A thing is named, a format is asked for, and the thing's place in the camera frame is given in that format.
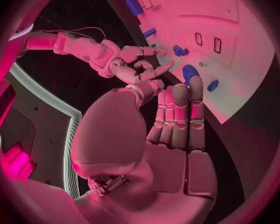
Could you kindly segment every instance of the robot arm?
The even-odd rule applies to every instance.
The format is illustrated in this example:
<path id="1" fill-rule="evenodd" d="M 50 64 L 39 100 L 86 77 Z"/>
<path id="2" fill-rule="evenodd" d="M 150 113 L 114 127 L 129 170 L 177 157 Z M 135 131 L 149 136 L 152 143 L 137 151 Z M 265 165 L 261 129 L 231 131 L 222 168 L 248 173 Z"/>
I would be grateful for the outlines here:
<path id="1" fill-rule="evenodd" d="M 65 32 L 57 35 L 45 32 L 31 32 L 26 43 L 26 50 L 53 50 L 60 55 L 71 54 L 87 63 L 105 78 L 117 76 L 127 84 L 151 80 L 168 71 L 174 62 L 156 69 L 146 60 L 138 61 L 135 66 L 143 67 L 144 72 L 127 66 L 143 55 L 166 55 L 165 51 L 152 47 L 125 46 L 122 50 L 112 41 L 103 40 L 101 43 L 92 38 L 80 37 Z"/>

